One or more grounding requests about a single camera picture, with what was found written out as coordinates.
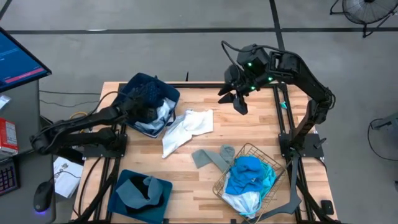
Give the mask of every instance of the gray cloth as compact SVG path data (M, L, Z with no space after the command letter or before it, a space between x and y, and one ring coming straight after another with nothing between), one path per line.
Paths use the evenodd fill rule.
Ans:
M234 147L229 145L222 145L220 149L220 154L204 149L199 149L192 153L192 158L198 169L213 162L222 172L224 172L229 168L229 165L232 163L234 155Z
M122 202L128 207L139 209L145 205L157 205L163 192L163 185L153 176L144 179L143 183L148 186L148 197L146 199L130 180L116 189Z

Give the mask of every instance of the gray floor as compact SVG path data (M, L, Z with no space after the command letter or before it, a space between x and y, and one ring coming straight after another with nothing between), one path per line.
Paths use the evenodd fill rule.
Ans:
M278 0L281 28L360 27L344 16L329 16L333 0ZM0 21L8 30L155 29L184 27L273 27L269 1L261 0L13 0ZM398 27L398 16L384 27ZM398 162L371 152L370 120L398 111L398 32L282 33L285 48L297 52L337 97L318 132L324 144L330 186L339 219L346 223L396 223ZM126 81L135 73L165 81L222 80L228 65L221 40L242 47L253 42L277 46L275 33L15 35L54 75L40 81L53 91L97 92L105 81ZM74 105L97 96L41 94L41 99ZM94 104L60 108L41 104L53 120L88 111ZM384 130L371 133L374 148L398 159L397 143ZM73 200L58 203L65 222Z

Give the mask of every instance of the gold wire basket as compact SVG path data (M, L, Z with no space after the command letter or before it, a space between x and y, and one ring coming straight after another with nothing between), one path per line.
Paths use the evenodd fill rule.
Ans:
M275 196L276 192L278 191L280 185L284 181L287 171L286 168L282 165L280 165L278 162L273 160L273 158L269 157L267 154L263 153L260 149L258 149L256 146L253 146L250 143L246 143L242 149L237 153L235 156L235 159L238 158L239 156L255 156L256 158L260 159L262 162L265 162L266 164L270 165L273 170L275 171L276 176L278 177L280 174L280 177L277 179L277 181L274 183L272 186L271 190L267 193L267 195L262 199L262 205L261 208L256 212L256 218L255 220L251 220L250 218L241 215L243 219L245 219L248 223L255 224L259 221L261 215L266 211L266 208L269 205L269 202L271 202L272 198ZM225 178L227 173L229 172L229 169L226 170L221 178L214 184L213 186L213 193L219 197L221 200L223 200L225 203L229 205L228 202L226 202L221 196L224 193L224 183L225 183Z

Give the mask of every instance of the monitor screen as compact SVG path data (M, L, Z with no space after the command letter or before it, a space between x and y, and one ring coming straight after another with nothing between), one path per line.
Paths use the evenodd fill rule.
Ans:
M0 92L50 74L42 62L0 28Z

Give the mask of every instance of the wooden table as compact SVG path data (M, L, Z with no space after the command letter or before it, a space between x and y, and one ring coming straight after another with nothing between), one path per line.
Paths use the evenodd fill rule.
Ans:
M105 82L101 96L110 91L118 90L119 84L119 82ZM298 124L305 114L308 98L296 86L289 85L288 87L295 124ZM197 169L191 153L198 149L219 152L222 144L233 145L238 152L245 143L249 142L273 157L277 162L285 165L277 140L280 129L273 91L264 88L247 97L246 103L249 113L245 116L236 112L232 104L218 104L217 101L220 97L217 95L218 89L216 88L179 88L178 91L181 93L181 97L176 114L183 114L189 108L195 111L213 109L214 131L194 136L191 141L179 147L168 158L162 159L163 134L157 139L152 139L127 128L126 133L129 142L126 155L121 159L119 173L124 169L129 169L172 182L173 191L165 214L165 218L169 218L170 223L230 223L231 219L237 219L239 223L242 218L212 192L213 184L220 178L221 171L214 164L208 164ZM109 106L115 97L116 95L109 95L103 100L99 109ZM289 130L286 111L283 111L283 114L285 126ZM83 182L95 160L93 158L85 162L75 210L78 209L78 199ZM97 194L103 161L104 159L99 161L87 183L83 194L82 211ZM320 200L333 201L325 168L319 161L312 158L304 158L303 164L309 191L318 204L320 204ZM112 166L113 162L109 165L109 172ZM272 210L289 201L289 186L289 180L285 178L267 210ZM105 218L108 199L109 191L103 199L100 219ZM302 210L305 210L303 203L300 206ZM303 219L307 217L304 212L302 212L302 216ZM112 222L140 223L140 221L116 213L112 216ZM295 223L295 217L289 214L278 214L263 220L261 223Z

